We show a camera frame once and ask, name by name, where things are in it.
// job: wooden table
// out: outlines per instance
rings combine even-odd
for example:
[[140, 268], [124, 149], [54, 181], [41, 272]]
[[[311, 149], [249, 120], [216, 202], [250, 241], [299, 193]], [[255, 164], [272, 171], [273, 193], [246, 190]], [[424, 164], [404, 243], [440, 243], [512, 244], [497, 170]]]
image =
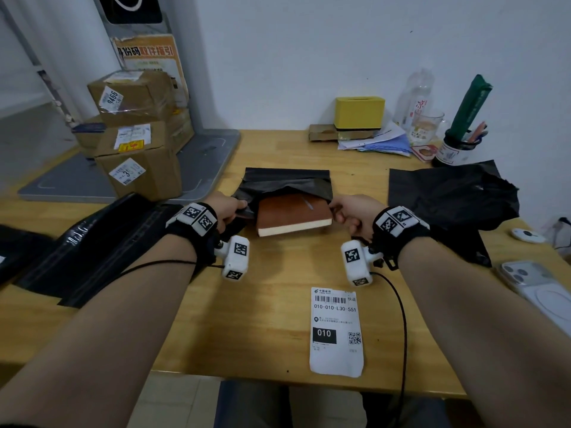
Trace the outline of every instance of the wooden table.
[[[335, 193], [364, 193], [386, 202], [389, 168], [414, 170], [425, 164], [414, 157], [338, 151], [335, 143], [309, 143], [307, 134], [300, 131], [245, 131], [219, 190], [232, 194], [247, 166], [329, 169]], [[0, 223], [58, 236], [101, 206], [21, 201], [12, 195], [0, 202]], [[507, 232], [514, 227], [527, 228], [515, 219], [482, 233], [494, 263], [538, 261], [571, 289], [569, 266], [546, 244], [514, 240]], [[267, 238], [256, 237], [251, 228], [243, 234], [252, 246], [248, 274], [233, 284], [223, 281], [218, 269], [202, 272], [184, 296], [154, 369], [358, 390], [400, 388], [402, 318], [395, 295], [380, 280], [356, 289], [364, 340], [362, 376], [310, 371], [310, 288], [351, 288], [340, 251], [349, 238], [341, 226]], [[400, 273], [386, 268], [384, 273], [395, 284], [407, 313], [407, 390], [464, 397]], [[75, 309], [57, 306], [57, 302], [13, 285], [0, 290], [0, 366], [4, 376], [29, 361], [73, 316]]]

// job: white pillar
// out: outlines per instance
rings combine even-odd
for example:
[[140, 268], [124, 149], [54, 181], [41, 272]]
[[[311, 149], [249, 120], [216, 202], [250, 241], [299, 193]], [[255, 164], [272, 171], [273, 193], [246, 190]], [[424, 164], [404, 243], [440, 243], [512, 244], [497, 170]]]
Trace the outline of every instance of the white pillar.
[[94, 0], [3, 1], [65, 103], [84, 119], [96, 115], [87, 84], [120, 65]]

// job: wrist strap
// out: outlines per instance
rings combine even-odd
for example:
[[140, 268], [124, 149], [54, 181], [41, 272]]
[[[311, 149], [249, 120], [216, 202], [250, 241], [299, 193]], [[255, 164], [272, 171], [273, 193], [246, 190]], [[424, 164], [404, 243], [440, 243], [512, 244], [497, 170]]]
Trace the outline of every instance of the wrist strap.
[[191, 203], [169, 220], [166, 234], [189, 240], [196, 251], [196, 264], [211, 265], [216, 262], [214, 249], [219, 239], [217, 222], [217, 214], [210, 205], [205, 202]]
[[404, 246], [416, 237], [430, 235], [430, 226], [406, 207], [387, 207], [373, 222], [372, 246], [383, 253], [389, 269], [396, 270]]

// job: smartphone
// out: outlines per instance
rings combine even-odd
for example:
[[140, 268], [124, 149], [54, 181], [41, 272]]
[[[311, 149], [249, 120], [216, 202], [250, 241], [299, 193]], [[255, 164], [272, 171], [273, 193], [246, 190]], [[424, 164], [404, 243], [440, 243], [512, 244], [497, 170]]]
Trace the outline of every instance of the smartphone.
[[571, 295], [550, 271], [534, 261], [512, 261], [496, 266], [496, 272], [571, 338]]

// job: forearm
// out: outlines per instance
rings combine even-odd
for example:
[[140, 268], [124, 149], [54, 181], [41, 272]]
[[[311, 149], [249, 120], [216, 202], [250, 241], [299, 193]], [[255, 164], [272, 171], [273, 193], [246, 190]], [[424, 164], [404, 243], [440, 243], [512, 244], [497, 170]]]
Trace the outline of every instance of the forearm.
[[[133, 266], [159, 259], [196, 254], [167, 235]], [[103, 289], [0, 391], [0, 423], [126, 426], [193, 271], [153, 265]]]
[[563, 426], [571, 341], [538, 310], [429, 238], [399, 266], [436, 342], [488, 426]]

